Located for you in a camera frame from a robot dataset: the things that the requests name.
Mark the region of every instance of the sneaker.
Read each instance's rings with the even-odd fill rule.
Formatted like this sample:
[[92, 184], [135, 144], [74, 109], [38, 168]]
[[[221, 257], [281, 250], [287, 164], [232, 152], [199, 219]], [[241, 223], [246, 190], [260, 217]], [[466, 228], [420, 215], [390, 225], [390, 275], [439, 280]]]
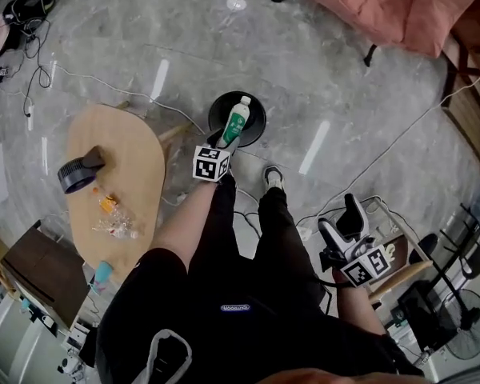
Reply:
[[265, 192], [268, 192], [268, 190], [273, 187], [284, 190], [283, 186], [285, 179], [276, 165], [265, 168], [263, 171], [263, 179], [265, 181]]

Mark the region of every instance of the black shirt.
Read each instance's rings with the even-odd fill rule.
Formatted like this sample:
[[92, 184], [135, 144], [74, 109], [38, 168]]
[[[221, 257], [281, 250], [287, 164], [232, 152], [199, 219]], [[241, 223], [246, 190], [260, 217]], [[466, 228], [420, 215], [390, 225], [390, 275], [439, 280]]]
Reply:
[[103, 384], [132, 383], [162, 329], [192, 348], [192, 364], [180, 382], [250, 383], [307, 367], [343, 376], [421, 374], [387, 336], [319, 309], [278, 314], [234, 280], [193, 286], [175, 254], [155, 249], [141, 258], [100, 324], [96, 362]]

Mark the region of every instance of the gray floor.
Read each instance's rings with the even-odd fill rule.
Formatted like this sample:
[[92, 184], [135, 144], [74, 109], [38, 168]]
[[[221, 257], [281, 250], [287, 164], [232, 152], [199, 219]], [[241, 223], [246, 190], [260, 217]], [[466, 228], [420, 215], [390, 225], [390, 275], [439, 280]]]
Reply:
[[[259, 198], [262, 168], [269, 162], [279, 164], [296, 219], [320, 210], [438, 103], [446, 76], [442, 59], [385, 48], [376, 52], [367, 69], [362, 56], [370, 43], [310, 0], [232, 3], [235, 0], [58, 0], [41, 54], [54, 78], [47, 90], [34, 80], [32, 131], [22, 116], [23, 96], [0, 90], [0, 141], [10, 192], [0, 206], [0, 235], [7, 244], [48, 214], [52, 216], [46, 226], [70, 238], [56, 173], [66, 161], [72, 117], [85, 104], [115, 105], [129, 99], [131, 111], [146, 114], [157, 132], [183, 121], [145, 98], [69, 76], [53, 67], [54, 62], [71, 73], [92, 74], [123, 90], [150, 94], [160, 61], [166, 59], [169, 72], [158, 100], [184, 110], [203, 129], [217, 96], [229, 90], [254, 94], [267, 109], [268, 124], [260, 141], [234, 156], [236, 179]], [[7, 53], [0, 65], [16, 67], [20, 60], [20, 53]], [[25, 61], [0, 88], [26, 92], [34, 68], [34, 62]], [[321, 124], [329, 127], [327, 134], [306, 174], [300, 174]], [[42, 137], [48, 145], [47, 169], [42, 165]], [[191, 154], [201, 141], [188, 138], [171, 159], [164, 192], [168, 201], [176, 202], [190, 188]], [[381, 195], [423, 236], [444, 225], [460, 202], [469, 203], [479, 183], [480, 165], [473, 152], [436, 109], [352, 190], [359, 198]], [[172, 209], [164, 204], [160, 220]], [[254, 211], [255, 205], [240, 194], [238, 209]], [[312, 221], [307, 224], [314, 228]], [[241, 218], [235, 228], [244, 253], [252, 255], [254, 233]], [[319, 234], [306, 247], [318, 264], [323, 248]]]

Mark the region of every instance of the white marker cube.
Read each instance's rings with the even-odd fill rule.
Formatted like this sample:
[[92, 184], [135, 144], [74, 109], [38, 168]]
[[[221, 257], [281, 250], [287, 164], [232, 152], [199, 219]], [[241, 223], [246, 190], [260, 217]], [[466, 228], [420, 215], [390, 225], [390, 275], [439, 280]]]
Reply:
[[380, 278], [390, 269], [382, 245], [368, 250], [342, 268], [342, 273], [356, 286], [363, 286]]
[[203, 181], [217, 182], [228, 171], [230, 153], [226, 150], [216, 150], [196, 146], [192, 176]]

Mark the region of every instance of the table top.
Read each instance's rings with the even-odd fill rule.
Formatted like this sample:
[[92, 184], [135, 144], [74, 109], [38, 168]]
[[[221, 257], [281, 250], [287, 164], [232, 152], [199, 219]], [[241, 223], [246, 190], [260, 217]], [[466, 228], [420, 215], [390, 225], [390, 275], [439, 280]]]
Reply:
[[[112, 279], [123, 282], [148, 251], [157, 221], [166, 175], [162, 146], [139, 117], [104, 105], [88, 106], [73, 120], [68, 134], [68, 161], [99, 146], [106, 165], [95, 182], [67, 195], [74, 244], [83, 259], [97, 269], [101, 261], [113, 268]], [[93, 187], [100, 185], [132, 213], [140, 230], [136, 239], [119, 239], [93, 230], [106, 219]]]

